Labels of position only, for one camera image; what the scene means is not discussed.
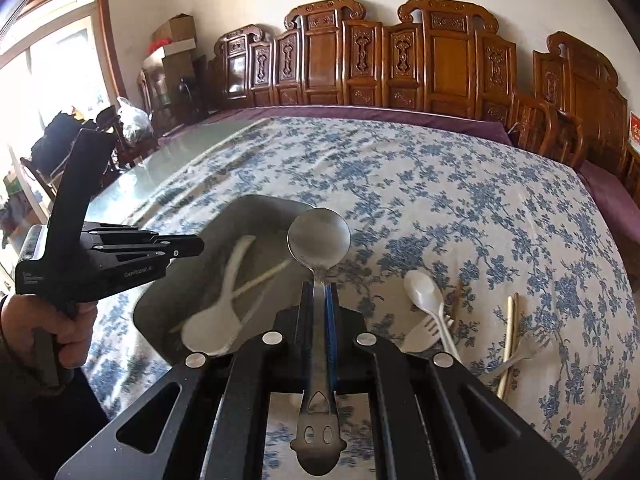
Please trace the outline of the person's left hand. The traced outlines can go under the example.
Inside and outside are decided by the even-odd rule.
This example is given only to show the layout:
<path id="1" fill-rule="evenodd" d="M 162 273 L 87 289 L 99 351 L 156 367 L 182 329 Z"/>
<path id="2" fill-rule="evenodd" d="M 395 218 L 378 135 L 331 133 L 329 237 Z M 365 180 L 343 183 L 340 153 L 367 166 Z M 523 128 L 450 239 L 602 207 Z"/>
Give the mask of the person's left hand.
<path id="1" fill-rule="evenodd" d="M 96 302 L 76 304 L 76 318 L 58 312 L 52 304 L 35 295 L 9 295 L 1 309 L 1 329 L 6 344 L 25 364 L 35 364 L 35 333 L 43 330 L 60 345 L 58 359 L 62 367 L 84 365 L 88 356 Z"/>

